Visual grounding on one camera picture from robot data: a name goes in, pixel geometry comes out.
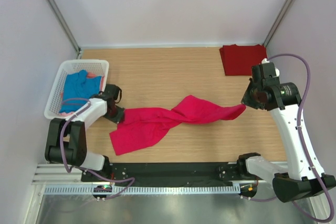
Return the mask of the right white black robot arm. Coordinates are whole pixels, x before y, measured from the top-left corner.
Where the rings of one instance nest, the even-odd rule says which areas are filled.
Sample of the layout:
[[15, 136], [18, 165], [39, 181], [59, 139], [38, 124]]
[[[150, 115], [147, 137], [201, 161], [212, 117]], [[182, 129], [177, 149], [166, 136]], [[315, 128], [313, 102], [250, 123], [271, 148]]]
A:
[[270, 112], [285, 147], [287, 168], [267, 161], [258, 153], [248, 153], [237, 160], [238, 177], [263, 179], [272, 185], [282, 202], [317, 196], [324, 188], [334, 188], [335, 177], [325, 173], [311, 145], [297, 86], [292, 82], [281, 83], [279, 71], [267, 59], [253, 66], [251, 71], [252, 77], [241, 102]]

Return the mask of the magenta pink t shirt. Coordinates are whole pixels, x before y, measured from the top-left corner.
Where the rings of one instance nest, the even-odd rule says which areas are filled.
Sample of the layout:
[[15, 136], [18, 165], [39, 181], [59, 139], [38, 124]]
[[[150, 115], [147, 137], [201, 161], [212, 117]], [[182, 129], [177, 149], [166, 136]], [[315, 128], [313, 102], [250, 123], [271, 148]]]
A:
[[182, 124], [208, 124], [219, 120], [238, 118], [246, 106], [243, 104], [222, 107], [215, 103], [186, 96], [177, 106], [164, 108], [126, 109], [124, 121], [110, 133], [116, 155], [152, 147], [167, 135], [170, 129]]

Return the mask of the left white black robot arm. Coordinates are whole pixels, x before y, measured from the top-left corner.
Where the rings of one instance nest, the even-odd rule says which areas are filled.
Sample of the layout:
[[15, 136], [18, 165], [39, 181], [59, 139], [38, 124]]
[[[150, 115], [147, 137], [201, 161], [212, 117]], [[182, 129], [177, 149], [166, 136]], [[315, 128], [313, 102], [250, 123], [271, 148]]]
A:
[[93, 175], [100, 182], [110, 179], [112, 168], [109, 158], [88, 151], [86, 130], [101, 117], [115, 124], [123, 122], [125, 109], [117, 106], [121, 98], [122, 90], [114, 84], [108, 84], [90, 99], [65, 100], [70, 104], [79, 101], [84, 104], [67, 118], [50, 121], [45, 159], [53, 164], [63, 164], [67, 172], [81, 168], [84, 174]]

